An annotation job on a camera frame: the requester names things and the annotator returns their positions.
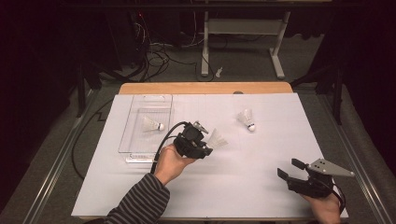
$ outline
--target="striped sleeve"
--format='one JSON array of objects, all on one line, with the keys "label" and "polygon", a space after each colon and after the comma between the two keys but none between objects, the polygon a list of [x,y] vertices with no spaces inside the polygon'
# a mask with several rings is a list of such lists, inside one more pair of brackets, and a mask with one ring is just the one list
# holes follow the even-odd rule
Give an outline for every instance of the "striped sleeve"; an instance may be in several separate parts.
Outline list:
[{"label": "striped sleeve", "polygon": [[169,198],[169,190],[157,177],[146,174],[128,191],[119,206],[108,213],[105,223],[156,223]]}]

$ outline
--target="white tabletop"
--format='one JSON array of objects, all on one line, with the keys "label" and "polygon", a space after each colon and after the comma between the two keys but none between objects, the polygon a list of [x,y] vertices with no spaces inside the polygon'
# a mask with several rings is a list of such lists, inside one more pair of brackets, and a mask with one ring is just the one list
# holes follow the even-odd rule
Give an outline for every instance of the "white tabletop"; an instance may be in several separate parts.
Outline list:
[{"label": "white tabletop", "polygon": [[[117,95],[114,99],[72,216],[106,216],[131,186],[149,173],[150,164],[126,163],[119,154],[133,98]],[[253,111],[254,133],[236,119],[245,108]],[[172,116],[172,125],[199,120],[210,132],[216,128],[229,144],[189,165],[167,185],[171,200],[163,218],[276,220],[313,216],[309,204],[289,191],[276,174],[276,168],[281,168],[292,177],[307,179],[307,172],[292,166],[291,159],[311,163],[323,158],[296,93],[176,94]],[[341,217],[347,217],[346,210]]]}]

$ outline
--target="clear plastic box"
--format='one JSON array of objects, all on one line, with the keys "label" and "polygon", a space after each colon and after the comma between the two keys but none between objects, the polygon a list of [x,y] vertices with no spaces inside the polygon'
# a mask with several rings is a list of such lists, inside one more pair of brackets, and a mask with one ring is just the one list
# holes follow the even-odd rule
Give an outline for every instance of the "clear plastic box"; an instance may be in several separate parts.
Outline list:
[{"label": "clear plastic box", "polygon": [[[169,132],[172,101],[172,95],[134,95],[119,148],[126,162],[153,162],[161,141]],[[148,131],[148,120],[161,123],[163,130]]]}]

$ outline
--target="human hand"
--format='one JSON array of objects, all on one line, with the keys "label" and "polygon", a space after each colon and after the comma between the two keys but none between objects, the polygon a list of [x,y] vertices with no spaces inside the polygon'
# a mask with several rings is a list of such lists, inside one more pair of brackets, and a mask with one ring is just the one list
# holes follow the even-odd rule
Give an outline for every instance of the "human hand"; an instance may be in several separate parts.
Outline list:
[{"label": "human hand", "polygon": [[169,181],[178,177],[187,165],[195,161],[196,159],[182,158],[177,153],[175,145],[171,144],[161,149],[154,175],[165,186]]},{"label": "human hand", "polygon": [[330,194],[326,198],[311,198],[303,194],[300,195],[311,204],[312,212],[319,223],[341,223],[340,205],[334,194]]}]

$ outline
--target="white shuttlecock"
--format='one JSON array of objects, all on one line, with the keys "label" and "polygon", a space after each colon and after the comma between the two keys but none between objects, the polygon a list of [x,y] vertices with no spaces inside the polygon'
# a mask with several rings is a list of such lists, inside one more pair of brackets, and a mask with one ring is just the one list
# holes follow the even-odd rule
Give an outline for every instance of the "white shuttlecock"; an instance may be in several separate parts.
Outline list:
[{"label": "white shuttlecock", "polygon": [[256,126],[253,122],[251,109],[245,109],[244,111],[239,113],[238,119],[247,126],[249,131],[254,132],[254,130],[256,130]]},{"label": "white shuttlecock", "polygon": [[165,129],[165,125],[162,123],[149,118],[148,116],[143,117],[143,132],[149,131],[163,131]]},{"label": "white shuttlecock", "polygon": [[206,145],[212,149],[222,147],[227,144],[228,142],[221,137],[217,129],[213,130],[212,135],[210,135],[210,138],[206,143]]}]

